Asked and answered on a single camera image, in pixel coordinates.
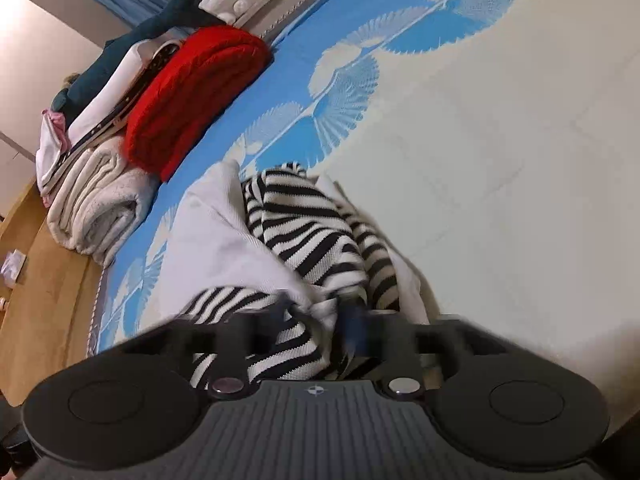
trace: bed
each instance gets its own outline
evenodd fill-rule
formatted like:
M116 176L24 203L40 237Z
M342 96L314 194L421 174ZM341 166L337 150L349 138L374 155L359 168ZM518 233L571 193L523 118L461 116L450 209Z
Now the bed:
M625 25L640 2L602 1L316 0L297 12L270 38L273 64L161 187L106 272L89 352L162 321L172 221L208 167L234 158L250 175L296 160L327 171L371 215L441 312L587 376L623 420L640 376L637 360L620 358L640 351L638 237L630 219L593 214L640 215L629 198L635 173L612 169L630 141L603 147L594 125L613 114L616 74L629 63L640 74L640 33ZM633 113L627 105L623 130ZM612 198L615 186L629 193ZM626 242L611 240L609 221ZM618 388L621 374L633 384Z

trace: wooden furniture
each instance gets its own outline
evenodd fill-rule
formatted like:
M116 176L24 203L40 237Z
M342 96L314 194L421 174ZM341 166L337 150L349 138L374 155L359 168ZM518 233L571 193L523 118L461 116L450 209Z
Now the wooden furniture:
M0 313L0 391L21 404L41 380L86 356L86 343L102 269L88 256L55 243L46 209L31 183L0 223L0 258L14 249L27 260Z

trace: teal plush toy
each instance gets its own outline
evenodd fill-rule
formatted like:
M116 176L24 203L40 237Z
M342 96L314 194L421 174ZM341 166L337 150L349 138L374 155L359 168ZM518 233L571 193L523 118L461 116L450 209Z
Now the teal plush toy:
M162 36L174 27L224 25L219 18L199 9L200 1L169 0L160 14L140 23L124 36L108 41L100 57L68 89L62 89L56 95L51 109L63 113L68 128L107 84L134 44Z

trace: circular cover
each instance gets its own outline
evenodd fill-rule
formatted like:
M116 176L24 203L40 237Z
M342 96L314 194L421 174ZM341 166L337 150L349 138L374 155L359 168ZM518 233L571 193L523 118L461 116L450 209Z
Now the circular cover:
M434 414L453 444L508 468L570 463L609 423L593 384L526 354L474 356L438 391Z
M71 466L114 469L175 447L198 416L196 391L158 356L93 358L40 383L23 407L38 451Z

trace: white fabric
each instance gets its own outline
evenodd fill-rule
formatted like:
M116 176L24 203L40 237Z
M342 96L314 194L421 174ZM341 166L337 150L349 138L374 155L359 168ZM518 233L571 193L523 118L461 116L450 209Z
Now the white fabric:
M318 287L249 232L238 171L235 161L219 162L182 197L159 277L161 318L176 316L197 293L216 286L283 290L302 307L321 299Z
M126 171L121 145L118 136L81 153L47 214L57 243L105 267L145 219L158 185L142 170Z
M130 168L104 188L94 189L74 219L76 250L108 267L146 218L158 185L156 177Z
M100 93L69 126L67 135L71 146L77 144L113 110L160 46L161 43L158 40L145 40L129 49ZM51 191L51 186L47 184L53 176L60 154L60 140L47 122L47 118L43 116L40 147L36 152L36 182L42 196Z
M329 197L335 203L348 207L355 211L355 208L347 200L340 189L335 185L334 181L326 173L321 173L316 181L316 187L325 196ZM385 242L386 250L389 252L389 258L396 270L396 279L398 280L398 293L400 299L400 312L411 322L415 324L428 324L427 311L424 302L420 296L420 280L411 270L405 260L393 250L389 244Z

